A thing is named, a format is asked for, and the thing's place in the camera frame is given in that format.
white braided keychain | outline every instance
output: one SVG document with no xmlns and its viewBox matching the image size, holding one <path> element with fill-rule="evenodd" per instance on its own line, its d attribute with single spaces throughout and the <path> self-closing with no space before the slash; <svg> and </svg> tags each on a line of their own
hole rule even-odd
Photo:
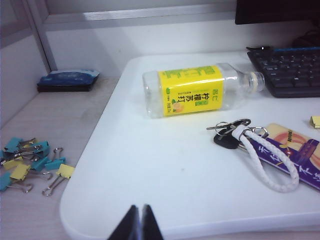
<svg viewBox="0 0 320 240">
<path fill-rule="evenodd" d="M 259 144 L 266 147 L 269 151 L 271 151 L 273 154 L 275 154 L 287 167 L 289 170 L 290 176 L 291 176 L 291 182 L 288 184 L 277 184 L 273 182 L 269 176 L 266 174 L 264 168 L 262 167 L 262 164 L 260 162 L 260 159 L 256 153 L 256 150 L 252 146 L 252 144 L 249 142 L 249 140 L 244 136 L 248 136 L 249 138 L 255 140 Z M 246 150 L 248 151 L 251 159 L 254 163 L 254 168 L 257 171 L 257 173 L 260 175 L 262 180 L 273 190 L 281 193 L 288 193 L 293 190 L 295 190 L 299 184 L 299 175 L 298 171 L 294 165 L 294 163 L 276 146 L 272 145 L 267 140 L 263 139 L 259 135 L 255 134 L 254 132 L 250 131 L 250 129 L 245 125 L 239 125 L 232 131 L 232 136 L 236 138 L 237 140 L 241 141 L 243 145 L 246 147 Z"/>
</svg>

key ring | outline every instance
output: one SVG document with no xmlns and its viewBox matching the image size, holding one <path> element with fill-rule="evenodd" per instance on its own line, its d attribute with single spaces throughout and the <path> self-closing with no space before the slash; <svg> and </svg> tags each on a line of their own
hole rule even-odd
<svg viewBox="0 0 320 240">
<path fill-rule="evenodd" d="M 251 159 L 253 160 L 254 163 L 254 168 L 262 178 L 262 180 L 273 190 L 281 193 L 288 193 L 293 190 L 295 190 L 298 187 L 299 184 L 299 174 L 298 171 L 294 165 L 294 163 L 281 151 L 279 150 L 276 146 L 272 145 L 270 142 L 259 136 L 258 134 L 252 132 L 250 128 L 248 128 L 245 125 L 239 125 L 232 131 L 232 136 L 241 141 L 248 151 Z M 266 174 L 261 161 L 257 155 L 256 150 L 250 143 L 250 141 L 246 138 L 249 137 L 253 139 L 254 141 L 258 142 L 259 144 L 263 145 L 266 147 L 268 150 L 270 150 L 273 154 L 275 154 L 279 159 L 283 162 L 283 164 L 287 167 L 290 177 L 291 177 L 291 182 L 288 184 L 278 184 L 273 182 L 269 176 Z"/>
<path fill-rule="evenodd" d="M 255 170 L 260 175 L 262 181 L 271 189 L 281 193 L 293 191 L 299 184 L 299 174 L 294 163 L 280 149 L 265 139 L 269 134 L 264 127 L 247 127 L 250 123 L 250 119 L 240 119 L 232 123 L 223 121 L 219 122 L 216 126 L 208 127 L 207 130 L 215 130 L 217 132 L 217 129 L 222 129 L 220 131 L 222 133 L 217 132 L 218 138 L 215 136 L 213 141 L 225 148 L 236 149 L 237 147 L 241 147 L 246 149 L 254 163 L 253 166 Z M 256 134 L 256 130 L 263 130 L 264 134 L 260 136 Z M 267 148 L 283 162 L 291 177 L 291 182 L 289 184 L 277 184 L 269 178 L 261 164 L 256 150 L 248 138 L 251 138 Z"/>
</svg>

yellow bottle label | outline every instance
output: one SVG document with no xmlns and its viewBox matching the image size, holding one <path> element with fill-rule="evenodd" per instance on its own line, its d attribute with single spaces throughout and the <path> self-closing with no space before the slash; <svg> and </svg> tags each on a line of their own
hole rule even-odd
<svg viewBox="0 0 320 240">
<path fill-rule="evenodd" d="M 164 116 L 222 107 L 224 78 L 217 66 L 159 71 L 158 75 Z"/>
</svg>

keyboard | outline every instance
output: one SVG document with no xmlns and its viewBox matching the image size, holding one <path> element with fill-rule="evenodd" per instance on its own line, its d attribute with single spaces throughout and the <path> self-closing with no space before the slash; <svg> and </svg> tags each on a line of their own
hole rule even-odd
<svg viewBox="0 0 320 240">
<path fill-rule="evenodd" d="M 320 47 L 253 50 L 247 55 L 273 96 L 320 97 Z"/>
</svg>

packet of tissues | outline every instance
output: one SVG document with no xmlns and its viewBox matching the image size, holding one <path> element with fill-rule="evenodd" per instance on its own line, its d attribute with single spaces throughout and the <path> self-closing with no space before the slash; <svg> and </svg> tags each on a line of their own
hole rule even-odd
<svg viewBox="0 0 320 240">
<path fill-rule="evenodd" d="M 99 72 L 87 69 L 52 71 L 37 83 L 38 92 L 88 92 Z"/>
</svg>

